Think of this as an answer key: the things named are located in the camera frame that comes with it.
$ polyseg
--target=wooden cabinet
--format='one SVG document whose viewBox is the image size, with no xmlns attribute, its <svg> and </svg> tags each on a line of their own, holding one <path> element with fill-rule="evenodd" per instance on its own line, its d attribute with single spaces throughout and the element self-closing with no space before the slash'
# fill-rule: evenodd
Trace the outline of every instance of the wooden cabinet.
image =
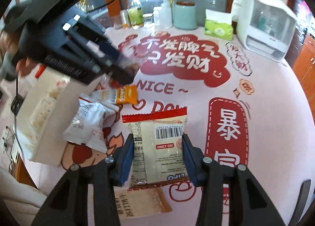
<svg viewBox="0 0 315 226">
<path fill-rule="evenodd" d="M 315 40 L 307 35 L 293 67 L 305 92 L 315 120 Z"/>
</svg>

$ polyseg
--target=red label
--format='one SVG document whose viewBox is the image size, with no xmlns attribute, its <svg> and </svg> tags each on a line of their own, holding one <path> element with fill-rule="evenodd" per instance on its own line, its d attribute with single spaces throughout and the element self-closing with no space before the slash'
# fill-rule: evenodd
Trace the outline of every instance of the red label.
<svg viewBox="0 0 315 226">
<path fill-rule="evenodd" d="M 248 128 L 243 107 L 236 101 L 216 97 L 209 102 L 205 156 L 220 165 L 248 163 Z M 223 209 L 228 213 L 229 188 L 223 188 Z"/>
<path fill-rule="evenodd" d="M 159 144 L 159 145 L 156 145 L 155 148 L 157 150 L 159 149 L 167 149 L 167 148 L 174 148 L 174 144 L 171 143 L 171 144 Z"/>
<path fill-rule="evenodd" d="M 199 40 L 195 35 L 160 35 L 142 38 L 136 47 L 137 53 L 150 55 L 141 67 L 143 74 L 172 73 L 181 80 L 203 80 L 208 87 L 218 87 L 229 80 L 227 60 L 216 43 Z"/>
</svg>

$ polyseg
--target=beige snack packet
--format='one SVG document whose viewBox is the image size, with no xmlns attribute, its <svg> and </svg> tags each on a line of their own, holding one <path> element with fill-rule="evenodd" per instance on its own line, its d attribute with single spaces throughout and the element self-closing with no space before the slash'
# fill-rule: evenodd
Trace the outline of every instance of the beige snack packet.
<svg viewBox="0 0 315 226">
<path fill-rule="evenodd" d="M 161 188 L 138 191 L 116 189 L 115 200 L 120 219 L 150 216 L 172 211 Z"/>
<path fill-rule="evenodd" d="M 187 108 L 122 116 L 134 138 L 130 187 L 187 178 L 182 151 L 186 121 Z"/>
</svg>

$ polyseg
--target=red package edge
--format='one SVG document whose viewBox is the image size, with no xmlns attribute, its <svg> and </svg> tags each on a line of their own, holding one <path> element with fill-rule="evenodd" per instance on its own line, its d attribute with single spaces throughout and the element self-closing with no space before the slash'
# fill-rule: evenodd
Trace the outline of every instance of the red package edge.
<svg viewBox="0 0 315 226">
<path fill-rule="evenodd" d="M 187 107 L 175 109 L 175 110 L 167 110 L 162 112 L 155 112 L 151 114 L 135 114 L 135 115 L 123 115 L 122 122 L 139 122 L 139 121 L 147 121 L 147 120 L 155 120 L 155 119 L 167 119 L 178 116 L 187 115 Z"/>
</svg>

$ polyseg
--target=barcode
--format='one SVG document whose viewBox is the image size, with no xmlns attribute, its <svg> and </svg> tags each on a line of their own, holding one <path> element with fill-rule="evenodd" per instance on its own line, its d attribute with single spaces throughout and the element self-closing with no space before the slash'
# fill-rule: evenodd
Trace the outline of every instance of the barcode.
<svg viewBox="0 0 315 226">
<path fill-rule="evenodd" d="M 159 126 L 155 128 L 155 139 L 165 139 L 171 137 L 179 137 L 183 135 L 183 127 L 175 126 Z"/>
</svg>

